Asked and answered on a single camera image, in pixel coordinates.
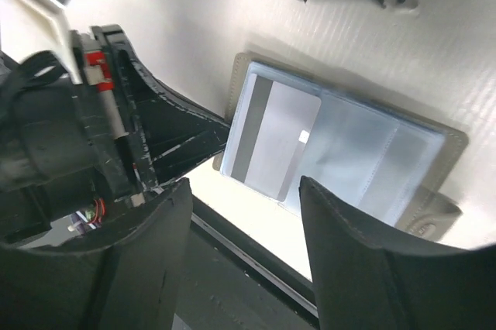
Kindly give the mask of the grey leather card holder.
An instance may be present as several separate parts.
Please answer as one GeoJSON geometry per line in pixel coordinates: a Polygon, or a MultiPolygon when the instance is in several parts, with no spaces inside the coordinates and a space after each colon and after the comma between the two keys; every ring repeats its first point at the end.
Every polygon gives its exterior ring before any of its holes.
{"type": "Polygon", "coordinates": [[[402,108],[315,83],[253,53],[239,53],[234,60],[226,110],[231,129],[225,152],[215,162],[222,175],[233,179],[228,172],[243,126],[240,115],[247,110],[253,91],[253,75],[321,99],[286,200],[265,197],[299,215],[300,180],[310,177],[368,215],[431,241],[440,240],[460,217],[460,209],[439,188],[468,145],[465,133],[402,108]]]}

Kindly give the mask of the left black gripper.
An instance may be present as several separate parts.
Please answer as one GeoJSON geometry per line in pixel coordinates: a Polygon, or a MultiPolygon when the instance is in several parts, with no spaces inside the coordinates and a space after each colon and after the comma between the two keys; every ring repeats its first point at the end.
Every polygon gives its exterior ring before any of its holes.
{"type": "Polygon", "coordinates": [[[165,187],[221,153],[224,119],[156,79],[117,25],[71,32],[74,84],[50,51],[1,64],[1,241],[165,187]]]}

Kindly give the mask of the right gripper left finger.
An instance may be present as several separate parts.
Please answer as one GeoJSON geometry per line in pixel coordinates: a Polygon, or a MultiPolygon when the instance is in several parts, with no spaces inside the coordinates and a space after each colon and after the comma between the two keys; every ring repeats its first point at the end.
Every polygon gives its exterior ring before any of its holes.
{"type": "Polygon", "coordinates": [[[2,246],[1,327],[171,328],[192,206],[181,179],[59,246],[2,246]]]}

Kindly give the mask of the white magnetic stripe card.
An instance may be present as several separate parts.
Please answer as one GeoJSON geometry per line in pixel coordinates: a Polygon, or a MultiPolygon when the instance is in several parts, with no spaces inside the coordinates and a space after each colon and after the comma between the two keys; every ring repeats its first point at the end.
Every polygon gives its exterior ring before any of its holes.
{"type": "Polygon", "coordinates": [[[240,115],[236,155],[228,174],[284,202],[321,106],[321,99],[253,75],[247,110],[240,115]]]}

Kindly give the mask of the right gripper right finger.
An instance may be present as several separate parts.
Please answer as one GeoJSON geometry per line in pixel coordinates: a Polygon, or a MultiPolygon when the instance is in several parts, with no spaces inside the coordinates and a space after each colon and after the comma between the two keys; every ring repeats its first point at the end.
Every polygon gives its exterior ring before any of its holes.
{"type": "Polygon", "coordinates": [[[420,239],[300,181],[301,217],[323,329],[493,329],[495,247],[420,239]]]}

